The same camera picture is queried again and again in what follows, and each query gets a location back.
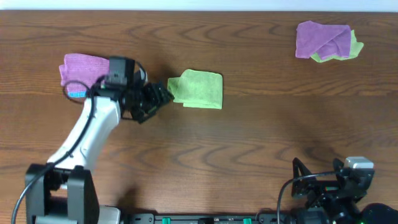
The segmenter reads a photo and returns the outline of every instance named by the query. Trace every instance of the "folded green cloth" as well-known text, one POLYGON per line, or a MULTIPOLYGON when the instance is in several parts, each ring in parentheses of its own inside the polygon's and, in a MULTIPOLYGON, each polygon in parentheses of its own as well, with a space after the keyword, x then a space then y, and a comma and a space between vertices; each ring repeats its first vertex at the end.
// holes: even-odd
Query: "folded green cloth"
POLYGON ((316 62, 322 63, 322 62, 327 62, 331 59, 337 59, 337 60, 348 60, 348 59, 352 59, 352 58, 356 58, 360 51, 363 48, 363 43, 357 42, 356 41, 356 37, 355 37, 355 33, 354 30, 351 30, 351 48, 349 51, 349 57, 348 58, 343 58, 343 57, 339 57, 337 55, 332 55, 324 60, 321 60, 321 58, 319 57, 318 53, 315 53, 313 55, 311 55, 311 58, 314 59, 316 62))
POLYGON ((223 107, 223 77, 217 73, 188 69, 181 77, 169 78, 167 89, 174 95, 174 103, 183 103, 184 107, 223 107))

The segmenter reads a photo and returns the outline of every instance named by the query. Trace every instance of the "white background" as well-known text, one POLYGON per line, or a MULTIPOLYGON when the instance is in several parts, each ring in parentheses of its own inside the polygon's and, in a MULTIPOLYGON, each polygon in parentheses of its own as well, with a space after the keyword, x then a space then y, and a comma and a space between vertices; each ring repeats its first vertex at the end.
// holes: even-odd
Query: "white background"
POLYGON ((398 0, 0 0, 0 9, 398 12, 398 0))

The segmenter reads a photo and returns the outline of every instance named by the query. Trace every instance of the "purple cloth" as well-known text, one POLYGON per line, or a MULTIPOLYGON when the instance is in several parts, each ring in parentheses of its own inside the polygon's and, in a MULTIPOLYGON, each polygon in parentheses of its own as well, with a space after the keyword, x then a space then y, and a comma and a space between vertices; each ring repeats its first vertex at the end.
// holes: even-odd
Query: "purple cloth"
POLYGON ((332 55, 349 57, 349 25, 322 25, 307 21, 297 26, 296 57, 310 58, 315 52, 324 60, 332 55))
MULTIPOLYGON (((102 75, 109 73, 109 60, 84 54, 66 54, 64 64, 60 65, 61 86, 67 81, 78 80, 91 87, 102 75)), ((86 88, 79 84, 69 84, 67 91, 80 92, 86 88)))

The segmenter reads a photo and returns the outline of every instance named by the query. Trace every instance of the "wooden surface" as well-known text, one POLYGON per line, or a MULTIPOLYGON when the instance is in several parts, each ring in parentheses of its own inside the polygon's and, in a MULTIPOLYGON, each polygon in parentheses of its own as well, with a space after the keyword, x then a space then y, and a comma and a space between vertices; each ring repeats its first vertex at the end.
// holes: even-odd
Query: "wooden surface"
MULTIPOLYGON (((397 50, 397 14, 1 11, 0 222, 28 166, 44 163, 81 113, 61 94, 68 53, 132 57, 153 81, 188 68, 224 77, 222 110, 171 103, 143 125, 120 123, 94 173, 101 204, 256 213, 275 208, 294 157, 320 172, 335 157, 366 156, 376 176, 359 206, 397 209, 397 50), (350 25, 363 51, 343 62, 295 58, 307 20, 350 25)), ((282 202, 299 205, 289 193, 282 202)))

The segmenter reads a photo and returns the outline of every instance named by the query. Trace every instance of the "black cable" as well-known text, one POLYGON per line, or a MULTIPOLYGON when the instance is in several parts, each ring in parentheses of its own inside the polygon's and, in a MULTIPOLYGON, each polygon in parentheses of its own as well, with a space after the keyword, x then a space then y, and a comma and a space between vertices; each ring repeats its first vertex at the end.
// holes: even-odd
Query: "black cable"
POLYGON ((335 174, 339 174, 339 171, 329 171, 329 172, 322 172, 322 173, 317 173, 317 174, 311 174, 311 175, 305 175, 305 176, 301 176, 301 177, 297 177, 294 179, 290 179, 288 180, 280 189, 279 192, 279 196, 278 196, 278 204, 276 206, 276 217, 277 217, 277 222, 278 224, 280 224, 280 218, 279 218, 279 214, 280 214, 280 203, 282 201, 282 196, 284 194, 285 188, 291 184, 292 182, 298 181, 298 180, 304 180, 304 179, 310 179, 310 178, 314 178, 314 177, 323 177, 326 175, 335 175, 335 174))
POLYGON ((62 92, 65 95, 65 97, 74 102, 74 103, 80 103, 79 101, 73 100, 72 98, 70 98, 68 96, 68 94, 66 93, 66 87, 71 84, 71 83, 76 83, 76 84, 81 84, 83 85, 86 89, 87 89, 87 93, 88 93, 88 97, 90 97, 91 99, 91 109, 90 109, 90 113, 88 115, 87 118, 87 122, 85 124, 85 126, 83 127, 83 129, 81 130, 80 135, 78 136, 78 138, 76 139, 75 143, 73 144, 73 146, 69 149, 69 151, 67 151, 65 153, 65 155, 63 155, 61 158, 59 158, 57 161, 55 161, 54 163, 49 163, 46 165, 46 167, 40 172, 38 173, 25 187, 25 189, 22 191, 21 196, 19 196, 19 199, 17 200, 17 203, 15 204, 14 210, 12 211, 12 218, 11 218, 11 224, 15 224, 16 223, 16 219, 17 219, 17 213, 18 213, 18 209, 19 206, 22 203, 22 200, 24 199, 26 193, 28 190, 30 190, 30 188, 32 188, 32 186, 42 177, 44 176, 48 171, 54 169, 54 167, 61 163, 63 160, 65 160, 67 157, 69 157, 74 150, 76 149, 76 147, 79 145, 80 141, 83 139, 84 135, 87 132, 88 126, 91 123, 91 120, 94 118, 94 112, 95 112, 95 102, 94 102, 94 93, 93 90, 97 87, 98 82, 96 82, 93 87, 90 89, 86 84, 84 84, 81 81, 77 81, 77 80, 71 80, 69 82, 66 82, 66 84, 64 84, 63 88, 62 88, 62 92))

